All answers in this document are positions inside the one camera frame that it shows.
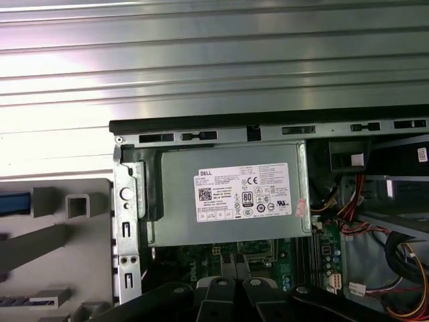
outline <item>yellow wire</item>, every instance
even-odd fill
[[[337,216],[341,215],[341,213],[343,213],[343,212],[344,212],[344,210],[346,210],[346,209],[347,209],[347,207],[348,207],[350,204],[351,204],[351,199],[349,200],[349,202],[348,202],[348,203],[346,203],[346,205],[345,205],[343,208],[341,208],[341,210],[340,210],[336,215],[337,215]]]
[[[405,247],[408,249],[408,251],[411,254],[415,254],[413,249],[411,248],[410,245],[408,244],[404,244]],[[422,309],[423,305],[426,303],[426,297],[427,297],[427,292],[428,292],[428,280],[426,277],[426,273],[423,269],[423,265],[420,262],[420,260],[418,259],[418,257],[414,257],[416,259],[416,262],[418,264],[418,267],[420,269],[420,271],[422,272],[422,276],[423,276],[423,283],[424,283],[424,289],[423,289],[423,294],[422,294],[422,300],[420,301],[420,304],[418,305],[417,309],[415,309],[414,311],[412,311],[411,313],[407,313],[407,314],[397,314],[395,312],[393,312],[389,307],[387,308],[387,310],[390,312],[390,314],[392,314],[395,317],[400,317],[400,318],[404,318],[404,317],[411,317],[412,315],[416,314],[418,311],[420,311],[420,309]]]
[[[311,209],[311,211],[313,213],[321,213],[322,211],[327,210],[334,203],[335,196],[336,196],[336,193],[328,200],[328,202],[326,203],[326,205],[323,208],[320,208],[320,209]]]

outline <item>corrugated metal surface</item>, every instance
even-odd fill
[[[110,169],[112,119],[429,103],[428,17],[427,1],[0,0],[0,176]]]

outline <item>small sticker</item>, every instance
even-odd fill
[[[365,161],[363,158],[363,153],[352,154],[351,156],[351,166],[365,166]]]
[[[194,188],[199,223],[292,214],[287,163],[201,169]]]
[[[296,205],[295,217],[304,218],[306,214],[306,199],[300,199]]]
[[[365,197],[363,195],[359,195],[359,198],[357,199],[356,206],[362,205],[362,202],[365,200]]]
[[[417,149],[418,153],[418,162],[427,162],[428,161],[428,152],[426,151],[426,148],[420,148]]]
[[[350,197],[350,201],[352,201],[355,198],[355,195],[356,195],[356,191],[353,191]],[[365,200],[365,197],[363,195],[359,195],[359,197],[357,198],[356,206],[360,206],[364,200]]]

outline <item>white connector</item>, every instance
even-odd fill
[[[329,276],[329,286],[331,286],[335,290],[340,290],[343,288],[343,281],[341,278],[341,274],[334,273]]]
[[[326,287],[326,290],[328,291],[328,292],[330,292],[330,293],[333,293],[333,294],[336,294],[336,289],[335,288],[333,288],[332,286],[327,286]]]
[[[349,283],[349,291],[358,297],[364,297],[367,292],[367,286],[358,283]]]

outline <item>power connector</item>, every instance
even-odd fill
[[[329,286],[335,290],[340,290],[343,288],[343,280],[341,278],[341,274],[334,273],[329,276]]]

